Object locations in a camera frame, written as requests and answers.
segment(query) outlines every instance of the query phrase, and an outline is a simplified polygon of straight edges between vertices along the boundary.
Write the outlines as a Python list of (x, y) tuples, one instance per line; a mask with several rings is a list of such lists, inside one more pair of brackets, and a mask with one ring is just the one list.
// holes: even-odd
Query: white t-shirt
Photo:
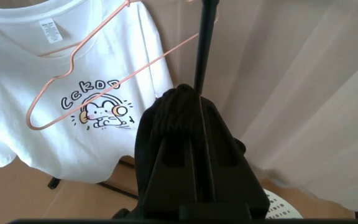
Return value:
[[(134, 155), (143, 111), (172, 87), (164, 59), (47, 129), (25, 124), (43, 85), (69, 70), (73, 49), (36, 55), (82, 40), (122, 2), (50, 0), (0, 9), (0, 167), (19, 156), (54, 177), (93, 183), (106, 180), (122, 156)], [(62, 41), (48, 41), (40, 25), (48, 18)], [(73, 73), (52, 83), (32, 113), (33, 125), (49, 123), (161, 54), (149, 13), (132, 3), (76, 54)]]

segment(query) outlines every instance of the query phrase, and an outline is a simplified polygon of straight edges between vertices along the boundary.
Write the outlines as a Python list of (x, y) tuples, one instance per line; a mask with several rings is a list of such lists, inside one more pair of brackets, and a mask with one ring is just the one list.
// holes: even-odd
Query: black lettering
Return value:
[(88, 92), (88, 90), (93, 90), (93, 86), (92, 86), (91, 82), (80, 81), (80, 88), (83, 93)]
[(64, 110), (68, 110), (73, 106), (73, 102), (69, 102), (67, 103), (67, 97), (63, 97), (62, 99), (62, 108)]
[(78, 91), (74, 91), (72, 94), (71, 94), (71, 99), (72, 100), (78, 100), (80, 99), (82, 96), (82, 94)]
[(98, 90), (102, 90), (104, 87), (106, 87), (106, 84), (102, 80), (97, 80), (94, 85)]
[(107, 84), (109, 84), (109, 86), (113, 86), (113, 85), (117, 84), (117, 82), (119, 82), (119, 81), (118, 80), (110, 80), (110, 81), (107, 81)]

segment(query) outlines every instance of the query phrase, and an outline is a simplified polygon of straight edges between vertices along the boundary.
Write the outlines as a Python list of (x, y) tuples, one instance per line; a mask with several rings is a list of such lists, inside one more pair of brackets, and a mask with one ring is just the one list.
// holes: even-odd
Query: clothes hanger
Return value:
[[(181, 47), (182, 45), (186, 44), (187, 42), (193, 40), (195, 37), (197, 37), (199, 35), (199, 33), (192, 35), (191, 37), (189, 37), (188, 39), (186, 39), (185, 41), (183, 41), (182, 43), (178, 44), (177, 46), (175, 46), (174, 48), (170, 49), (169, 51), (165, 52), (164, 54), (162, 54), (161, 56), (157, 57), (156, 59), (152, 60), (150, 63), (148, 63), (147, 65), (144, 65), (142, 68), (136, 70), (134, 73), (128, 75), (127, 77), (125, 77), (124, 79), (122, 79), (121, 81), (117, 82), (116, 84), (110, 86), (109, 88), (105, 89), (104, 91), (102, 91), (100, 94), (96, 95), (94, 98), (89, 99), (88, 101), (84, 102), (83, 104), (81, 104), (80, 106), (77, 106), (76, 108), (72, 109), (71, 111), (65, 113), (63, 116), (41, 126), (41, 127), (35, 127), (34, 125), (32, 125), (31, 123), (31, 114), (36, 106), (36, 104), (38, 103), (38, 101), (40, 100), (41, 96), (45, 93), (45, 91), (47, 90), (47, 88), (55, 81), (61, 78), (64, 78), (66, 76), (68, 76), (69, 74), (71, 74), (74, 71), (74, 56), (75, 54), (82, 48), (82, 46), (84, 46), (96, 33), (98, 33), (114, 16), (116, 16), (119, 12), (121, 12), (125, 7), (129, 7), (130, 4), (132, 2), (137, 2), (137, 1), (141, 1), (141, 0), (124, 0), (124, 2), (112, 13), (110, 14), (110, 16), (108, 16), (104, 21), (102, 21), (102, 23), (100, 23), (99, 26), (97, 26), (97, 28), (95, 28), (95, 30), (93, 30), (90, 34), (88, 34), (84, 40), (82, 40), (79, 44), (73, 44), (73, 45), (69, 45), (67, 47), (64, 47), (62, 49), (57, 49), (54, 50), (52, 52), (48, 52), (45, 55), (48, 54), (52, 54), (61, 50), (65, 50), (65, 49), (69, 49), (70, 47), (74, 47), (76, 46), (76, 48), (72, 51), (71, 55), (70, 55), (70, 69), (68, 72), (66, 72), (66, 74), (64, 75), (59, 75), (59, 76), (55, 76), (53, 77), (51, 80), (49, 80), (44, 87), (41, 89), (40, 93), (35, 97), (34, 101), (31, 103), (29, 109), (27, 110), (27, 114), (25, 117), (25, 122), (27, 124), (27, 126), (35, 131), (40, 131), (43, 130), (45, 128), (50, 127), (51, 125), (61, 121), (62, 119), (66, 118), (67, 116), (71, 115), (72, 113), (76, 112), (77, 110), (80, 110), (82, 107), (86, 106), (87, 104), (91, 103), (92, 101), (94, 101), (95, 99), (99, 98), (100, 96), (104, 95), (105, 93), (107, 93), (108, 91), (113, 90), (115, 87), (117, 87), (118, 85), (124, 83), (125, 81), (127, 81), (128, 79), (134, 77), (136, 74), (138, 74), (139, 72), (143, 71), (145, 68), (151, 66), (152, 64), (154, 64), (155, 62), (157, 62), (158, 60), (160, 60), (161, 58), (167, 56), (168, 54), (170, 54), (171, 52), (173, 52), (174, 50), (178, 49), (179, 47)], [(216, 14), (216, 18), (214, 22), (217, 22), (219, 20), (219, 13)]]

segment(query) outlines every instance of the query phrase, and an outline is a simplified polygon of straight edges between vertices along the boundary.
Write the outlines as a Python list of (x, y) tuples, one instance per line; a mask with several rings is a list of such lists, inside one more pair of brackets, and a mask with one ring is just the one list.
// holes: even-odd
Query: clothing tag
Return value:
[(55, 24), (55, 21), (53, 21), (52, 18), (48, 18), (40, 21), (40, 25), (49, 43), (52, 44), (63, 40), (63, 37), (62, 35), (60, 35), (59, 30), (57, 29), (57, 26)]

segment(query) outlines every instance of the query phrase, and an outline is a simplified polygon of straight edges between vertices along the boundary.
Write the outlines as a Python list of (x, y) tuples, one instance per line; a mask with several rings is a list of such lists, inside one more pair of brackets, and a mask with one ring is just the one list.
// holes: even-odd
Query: black pole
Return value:
[(203, 91), (206, 64), (208, 62), (209, 47), (211, 46), (212, 31), (214, 29), (216, 8), (218, 4), (219, 0), (203, 0), (200, 36), (198, 38), (196, 73), (194, 77), (194, 89), (199, 94)]

